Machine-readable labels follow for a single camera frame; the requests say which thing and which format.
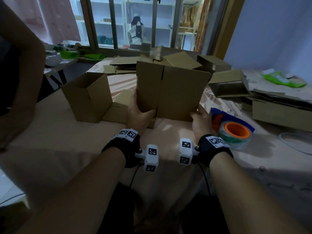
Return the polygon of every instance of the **tablecloth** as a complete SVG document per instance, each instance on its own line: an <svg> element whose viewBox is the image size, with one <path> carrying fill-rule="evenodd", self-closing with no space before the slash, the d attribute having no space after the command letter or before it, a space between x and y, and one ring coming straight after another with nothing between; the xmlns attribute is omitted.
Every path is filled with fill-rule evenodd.
<svg viewBox="0 0 312 234"><path fill-rule="evenodd" d="M110 60L97 63L89 71L103 72L103 65ZM110 75L108 80L113 98L122 89L133 89L136 85L135 74ZM309 228L312 157L286 146L278 138L279 133L293 130L255 122L251 115L242 112L240 104L215 98L209 89L204 92L201 104L207 111L215 107L236 115L255 128L249 146L243 151L233 151L235 160ZM106 121L77 122L62 91L58 90L37 104L33 122L0 155L0 166L26 192L36 209L88 165L123 128L123 124ZM178 212L196 193L206 192L201 170L196 165L183 166L177 162L182 137L193 139L192 124L164 118L157 118L154 129L147 129L142 136L141 147L156 144L160 160L155 174L139 169L135 176L132 189L144 204L135 221L155 204L160 213ZM124 169L120 182L129 185L134 171L135 168Z"/></svg>

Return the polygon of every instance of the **pink curtain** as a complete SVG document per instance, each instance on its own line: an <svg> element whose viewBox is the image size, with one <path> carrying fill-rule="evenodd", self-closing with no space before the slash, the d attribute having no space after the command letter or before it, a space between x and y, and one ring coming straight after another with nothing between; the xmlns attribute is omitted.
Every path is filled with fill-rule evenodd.
<svg viewBox="0 0 312 234"><path fill-rule="evenodd" d="M49 44L80 41L69 0L4 0L15 14Z"/></svg>

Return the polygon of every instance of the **black wristband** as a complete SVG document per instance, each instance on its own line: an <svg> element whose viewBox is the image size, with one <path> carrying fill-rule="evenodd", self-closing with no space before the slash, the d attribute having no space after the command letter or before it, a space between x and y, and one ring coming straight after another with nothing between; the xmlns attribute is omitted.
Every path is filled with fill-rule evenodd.
<svg viewBox="0 0 312 234"><path fill-rule="evenodd" d="M108 148L115 147L120 149L126 159L126 168L132 168L138 163L138 159L135 158L135 153L139 153L140 150L140 136L136 135L133 141L129 141L125 138L115 137L108 142L102 149L102 152Z"/></svg>
<svg viewBox="0 0 312 234"><path fill-rule="evenodd" d="M229 149L229 145L221 138L215 137L212 134L202 136L198 142L199 154L193 156L192 163L204 161L205 165L209 167L211 160L220 152L227 152L232 158L233 154Z"/></svg>

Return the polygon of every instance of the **orange ring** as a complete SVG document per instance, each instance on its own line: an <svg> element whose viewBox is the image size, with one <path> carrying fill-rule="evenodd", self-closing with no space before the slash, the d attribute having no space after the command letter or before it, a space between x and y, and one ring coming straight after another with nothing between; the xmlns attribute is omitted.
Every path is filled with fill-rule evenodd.
<svg viewBox="0 0 312 234"><path fill-rule="evenodd" d="M247 127L236 122L225 123L224 129L231 136L239 139L247 139L250 137L250 131L247 129Z"/></svg>

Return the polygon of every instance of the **white cable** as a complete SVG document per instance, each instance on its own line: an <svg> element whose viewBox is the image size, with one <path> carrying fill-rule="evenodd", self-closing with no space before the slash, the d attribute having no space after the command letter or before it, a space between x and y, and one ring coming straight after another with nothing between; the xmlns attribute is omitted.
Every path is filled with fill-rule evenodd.
<svg viewBox="0 0 312 234"><path fill-rule="evenodd" d="M280 140L281 140L284 144L288 145L289 147L291 147L291 148L293 148L294 150L297 150L297 151L299 151L299 152L301 152L301 153L305 153L305 154L307 154L307 155L312 155L312 153L304 152L304 151L302 151L302 150L300 150L300 149L298 149L298 148L296 148L296 147L290 145L290 144L282 137L283 135L295 135L295 136L298 136L298 137L301 137L301 138L304 138L304 139L311 139L310 137L305 137L305 136L298 135L298 134L294 134L294 133L282 133L282 134L279 135Z"/></svg>

